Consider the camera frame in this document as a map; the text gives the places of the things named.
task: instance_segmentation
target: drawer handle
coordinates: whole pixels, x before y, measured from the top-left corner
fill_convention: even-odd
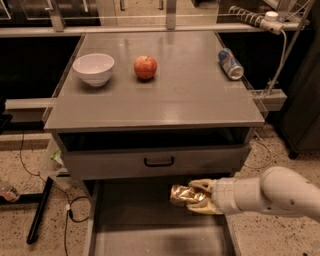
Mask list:
[[[170,162],[164,162],[164,163],[154,163],[154,164],[151,164],[151,163],[148,163],[148,159],[147,158],[144,158],[144,165],[147,166],[147,167],[168,167],[168,166],[171,166],[174,164],[174,157],[171,157],[170,158]]]

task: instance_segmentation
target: white cable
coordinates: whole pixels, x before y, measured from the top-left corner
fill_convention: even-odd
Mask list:
[[[265,168],[265,167],[269,166],[269,165],[271,164],[271,161],[272,161],[272,152],[271,152],[271,150],[268,148],[267,145],[265,145],[265,144],[262,142],[262,139],[260,138],[260,136],[259,136],[256,132],[255,132],[255,136],[257,137],[257,138],[256,138],[256,141],[257,141],[260,145],[262,145],[265,149],[267,149],[267,151],[268,151],[268,159],[269,159],[269,160],[268,160],[268,162],[266,162],[264,165],[256,166],[256,167],[248,166],[248,165],[246,165],[246,164],[243,164],[243,166],[245,166],[245,167],[247,167],[247,168],[249,168],[249,169],[254,169],[254,170]]]
[[[309,4],[309,2],[310,2],[310,0],[308,0],[307,2],[305,2],[305,4],[302,5],[302,6],[300,7],[300,9],[298,9],[298,11],[292,13],[290,16],[288,16],[287,18],[285,18],[285,21],[286,21],[286,20],[289,20],[290,18],[292,18],[293,16],[295,16],[296,14],[298,14],[302,9],[305,9],[305,7]]]
[[[278,78],[278,74],[280,74],[282,66],[284,65],[284,55],[285,55],[286,48],[287,48],[287,35],[283,29],[281,29],[281,33],[283,35],[283,47],[282,47],[282,53],[281,53],[281,58],[280,58],[280,64],[279,64],[279,67],[277,69],[275,76],[273,77],[271,82],[268,83],[268,87],[266,88],[266,90],[268,90],[268,92],[271,92],[271,90],[273,89],[273,87],[276,83],[276,80]],[[265,99],[267,96],[269,96],[269,94],[265,91],[262,99]]]
[[[286,32],[284,32],[283,31],[283,29],[281,29],[281,33],[282,33],[282,35],[283,35],[283,47],[282,47],[282,54],[281,54],[281,59],[280,59],[280,65],[283,65],[284,63],[284,61],[283,61],[283,59],[284,59],[284,54],[285,54],[285,52],[286,52],[286,48],[287,48],[287,34],[286,34]]]

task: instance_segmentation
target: soda can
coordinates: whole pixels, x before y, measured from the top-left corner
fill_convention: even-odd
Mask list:
[[[244,69],[229,48],[223,48],[218,57],[221,67],[230,79],[239,80],[243,76]]]

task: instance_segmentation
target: gold object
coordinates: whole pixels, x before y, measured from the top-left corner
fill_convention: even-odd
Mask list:
[[[170,202],[178,206],[196,204],[206,198],[211,198],[211,193],[199,188],[186,187],[177,184],[173,185],[171,188]]]

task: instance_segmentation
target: red apple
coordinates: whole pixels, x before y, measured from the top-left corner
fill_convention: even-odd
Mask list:
[[[143,80],[152,78],[157,71],[157,67],[157,61],[151,56],[139,56],[134,61],[134,71]]]

